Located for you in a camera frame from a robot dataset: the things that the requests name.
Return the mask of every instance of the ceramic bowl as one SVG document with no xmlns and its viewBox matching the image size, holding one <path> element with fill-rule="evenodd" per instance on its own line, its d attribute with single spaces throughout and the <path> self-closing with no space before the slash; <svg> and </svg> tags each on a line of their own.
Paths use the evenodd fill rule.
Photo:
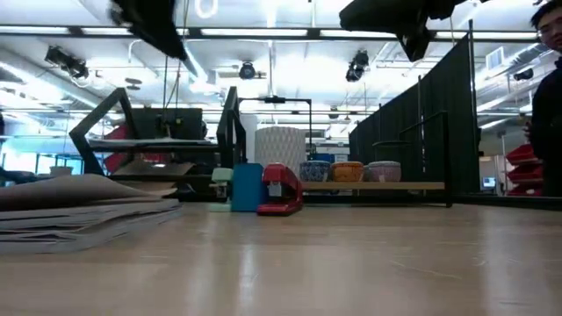
<svg viewBox="0 0 562 316">
<path fill-rule="evenodd" d="M 359 182 L 363 178 L 364 168 L 361 162 L 336 162 L 332 164 L 332 176 L 335 182 Z"/>
<path fill-rule="evenodd" d="M 371 162 L 368 167 L 372 182 L 400 182 L 402 178 L 399 162 Z"/>
<path fill-rule="evenodd" d="M 300 181 L 326 182 L 330 171 L 329 162 L 311 161 L 300 164 Z"/>
</svg>

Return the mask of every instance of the white cylinder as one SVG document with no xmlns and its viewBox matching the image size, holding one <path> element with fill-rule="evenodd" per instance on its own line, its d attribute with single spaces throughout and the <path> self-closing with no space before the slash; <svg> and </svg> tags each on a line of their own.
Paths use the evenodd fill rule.
<svg viewBox="0 0 562 316">
<path fill-rule="evenodd" d="M 295 175 L 306 161 L 306 133 L 298 128 L 268 127 L 256 132 L 256 162 L 265 168 L 270 163 L 283 163 Z"/>
<path fill-rule="evenodd" d="M 242 114 L 240 121 L 246 130 L 246 158 L 248 163 L 256 162 L 256 131 L 257 116 L 253 114 Z"/>
</svg>

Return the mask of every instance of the person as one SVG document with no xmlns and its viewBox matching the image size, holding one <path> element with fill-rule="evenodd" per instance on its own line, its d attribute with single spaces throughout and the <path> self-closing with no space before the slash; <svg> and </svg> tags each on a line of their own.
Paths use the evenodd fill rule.
<svg viewBox="0 0 562 316">
<path fill-rule="evenodd" d="M 543 5 L 531 19 L 540 40 L 562 53 L 562 0 Z M 543 160 L 546 197 L 562 197 L 562 57 L 533 97 L 533 117 L 525 128 L 535 156 Z"/>
</svg>

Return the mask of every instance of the green object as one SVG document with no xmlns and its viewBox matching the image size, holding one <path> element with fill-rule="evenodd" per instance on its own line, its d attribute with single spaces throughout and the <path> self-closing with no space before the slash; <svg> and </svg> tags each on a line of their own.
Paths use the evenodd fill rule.
<svg viewBox="0 0 562 316">
<path fill-rule="evenodd" d="M 232 182 L 233 171 L 228 168 L 216 168 L 213 171 L 211 178 L 214 183 L 229 183 Z"/>
</svg>

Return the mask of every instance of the white ceiling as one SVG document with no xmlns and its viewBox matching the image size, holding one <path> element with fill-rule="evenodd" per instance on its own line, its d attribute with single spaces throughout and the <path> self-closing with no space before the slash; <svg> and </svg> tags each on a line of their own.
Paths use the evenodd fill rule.
<svg viewBox="0 0 562 316">
<path fill-rule="evenodd" d="M 202 0 L 203 11 L 208 11 L 213 0 Z M 261 26 L 268 25 L 268 12 L 277 6 L 276 27 L 339 27 L 339 11 L 350 0 L 218 0 L 218 11 L 211 18 L 200 18 L 191 0 L 188 26 Z M 535 11 L 535 0 L 492 0 L 485 4 L 466 2 L 457 7 L 452 20 L 431 21 L 433 29 L 449 29 L 452 22 L 455 29 L 466 29 L 467 21 L 474 19 L 477 30 L 528 31 L 529 19 Z M 20 25 L 111 25 L 106 15 L 108 0 L 0 0 L 0 21 L 3 24 Z M 184 2 L 177 4 L 181 13 Z M 177 14 L 178 26 L 184 17 Z M 140 91 L 130 91 L 134 104 L 161 104 L 164 91 L 165 57 L 145 43 L 135 44 L 131 62 L 128 47 L 131 40 L 122 39 L 71 39 L 71 38 L 30 38 L 0 37 L 0 48 L 16 53 L 35 65 L 48 69 L 44 60 L 49 45 L 63 47 L 75 56 L 85 59 L 90 69 L 100 70 L 104 77 L 116 77 L 108 82 L 101 81 L 86 88 L 103 98 L 125 77 L 143 81 Z M 504 46 L 506 55 L 514 54 L 528 45 L 521 44 L 475 44 L 477 69 L 483 69 L 484 59 L 494 49 Z M 216 69 L 222 75 L 218 82 L 220 89 L 231 85 L 239 88 L 241 97 L 267 95 L 269 80 L 242 81 L 235 78 L 242 61 L 252 61 L 256 70 L 269 75 L 270 55 L 266 41 L 248 40 L 194 40 L 187 43 L 195 60 L 205 71 Z M 418 75 L 424 75 L 452 47 L 451 43 L 431 43 L 426 59 L 416 65 L 407 61 L 396 42 L 359 41 L 276 41 L 273 49 L 273 90 L 281 97 L 312 98 L 316 111 L 329 109 L 330 105 L 340 110 L 375 111 L 379 103 L 385 103 L 414 84 Z M 373 60 L 371 72 L 358 83 L 347 83 L 345 73 L 349 62 L 359 49 L 366 49 Z M 183 80 L 180 84 L 179 103 L 198 104 L 206 108 L 219 108 L 217 97 L 191 91 L 185 80 L 185 69 L 181 67 Z M 56 69 L 50 69 L 64 80 L 68 78 Z M 169 61 L 167 91 L 174 84 L 177 62 Z M 499 84 L 486 96 L 494 98 L 506 93 L 506 86 Z M 307 110 L 306 104 L 288 104 L 285 108 Z M 284 118 L 305 121 L 306 116 Z"/>
</svg>

